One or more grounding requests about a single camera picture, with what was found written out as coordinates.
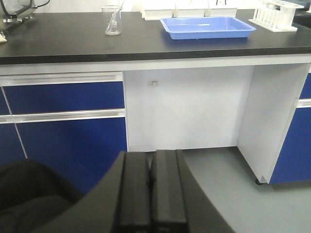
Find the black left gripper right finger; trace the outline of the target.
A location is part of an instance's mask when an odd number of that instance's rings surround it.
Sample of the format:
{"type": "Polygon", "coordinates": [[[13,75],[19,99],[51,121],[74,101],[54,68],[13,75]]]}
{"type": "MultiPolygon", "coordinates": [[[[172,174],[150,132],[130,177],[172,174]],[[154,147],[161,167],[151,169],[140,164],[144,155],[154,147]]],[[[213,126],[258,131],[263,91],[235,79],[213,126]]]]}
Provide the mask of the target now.
{"type": "Polygon", "coordinates": [[[232,233],[179,150],[158,150],[151,164],[154,233],[232,233]]]}

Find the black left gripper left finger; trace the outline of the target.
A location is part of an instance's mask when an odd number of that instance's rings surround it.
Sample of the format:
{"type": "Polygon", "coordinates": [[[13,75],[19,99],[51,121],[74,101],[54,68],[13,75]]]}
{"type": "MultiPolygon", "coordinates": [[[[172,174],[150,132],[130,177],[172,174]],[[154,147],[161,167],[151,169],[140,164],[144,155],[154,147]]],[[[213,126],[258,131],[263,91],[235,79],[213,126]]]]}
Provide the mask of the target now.
{"type": "Polygon", "coordinates": [[[143,152],[121,151],[80,201],[36,233],[150,232],[149,165],[143,152]]]}

